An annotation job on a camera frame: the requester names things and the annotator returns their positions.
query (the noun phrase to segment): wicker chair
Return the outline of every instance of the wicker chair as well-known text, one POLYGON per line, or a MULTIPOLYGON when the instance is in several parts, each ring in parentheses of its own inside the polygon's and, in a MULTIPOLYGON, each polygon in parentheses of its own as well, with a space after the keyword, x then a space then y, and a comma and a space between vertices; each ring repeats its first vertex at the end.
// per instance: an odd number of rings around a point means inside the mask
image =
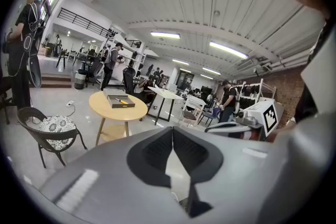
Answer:
POLYGON ((44 163, 43 156, 42 156, 42 151, 41 149, 44 148, 46 151, 53 152, 56 154, 56 156, 59 158, 61 163, 65 165, 61 158, 60 152, 67 150, 75 141, 77 134, 79 134, 80 139, 82 141, 82 144, 84 146, 84 149, 87 150, 83 137, 79 130, 76 128, 75 124, 73 123, 72 120, 64 117, 64 116, 54 116, 54 117, 62 117, 60 118, 61 120, 66 119, 70 122, 70 124, 74 125, 74 129, 61 132, 61 129, 54 129, 53 131, 50 132, 44 132, 40 131, 34 128, 29 127, 26 123, 25 120, 28 117, 36 117, 38 118, 41 122, 47 123, 44 121, 44 119, 50 119, 47 118, 41 111, 39 111, 36 108, 21 108, 17 112, 17 118, 19 123, 32 135, 32 137, 37 141, 38 144, 38 150, 40 152, 41 160, 43 163, 43 167, 46 168, 46 164, 44 163))

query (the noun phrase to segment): brick wall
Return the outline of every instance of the brick wall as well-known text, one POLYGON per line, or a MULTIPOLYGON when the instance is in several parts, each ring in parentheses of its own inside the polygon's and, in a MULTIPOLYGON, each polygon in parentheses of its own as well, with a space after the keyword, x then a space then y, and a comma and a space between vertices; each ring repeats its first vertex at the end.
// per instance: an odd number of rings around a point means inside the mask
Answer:
POLYGON ((242 80, 247 83, 258 83, 263 78, 264 83, 271 87, 277 87, 275 100, 285 107, 278 128, 285 126, 286 122, 295 114, 296 105, 303 91, 303 80, 300 76, 303 69, 304 66, 242 80))

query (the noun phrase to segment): stair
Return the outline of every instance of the stair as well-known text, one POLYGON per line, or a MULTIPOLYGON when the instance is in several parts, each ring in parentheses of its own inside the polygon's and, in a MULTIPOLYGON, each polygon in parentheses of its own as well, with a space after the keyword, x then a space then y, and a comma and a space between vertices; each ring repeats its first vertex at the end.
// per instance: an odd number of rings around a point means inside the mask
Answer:
POLYGON ((71 76, 64 74, 43 74, 41 88, 71 88, 71 76))

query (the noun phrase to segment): blue jeans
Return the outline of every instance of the blue jeans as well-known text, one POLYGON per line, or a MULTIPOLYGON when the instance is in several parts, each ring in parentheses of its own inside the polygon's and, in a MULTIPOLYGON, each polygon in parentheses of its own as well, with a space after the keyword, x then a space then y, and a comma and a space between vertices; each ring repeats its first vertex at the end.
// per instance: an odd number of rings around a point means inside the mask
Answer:
POLYGON ((228 122, 231 114, 235 111, 233 106, 226 106, 224 111, 221 112, 219 122, 228 122))

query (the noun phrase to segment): round wooden table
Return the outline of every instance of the round wooden table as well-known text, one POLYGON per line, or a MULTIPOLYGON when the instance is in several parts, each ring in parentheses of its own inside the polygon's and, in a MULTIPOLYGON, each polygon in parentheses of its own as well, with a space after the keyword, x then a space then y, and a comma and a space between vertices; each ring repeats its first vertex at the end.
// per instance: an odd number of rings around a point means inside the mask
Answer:
POLYGON ((90 107, 97 114, 102 116, 97 134, 96 146, 98 145, 100 134, 103 134, 103 139, 105 141, 113 141, 123 138, 124 133, 126 133, 126 136, 130 136, 128 122, 141 119, 147 114, 148 108, 144 102, 131 95, 128 95, 128 97, 135 103, 135 107, 113 109, 103 92, 96 92, 90 96, 90 107), (105 119, 123 121, 124 126, 111 125, 103 129, 105 119))

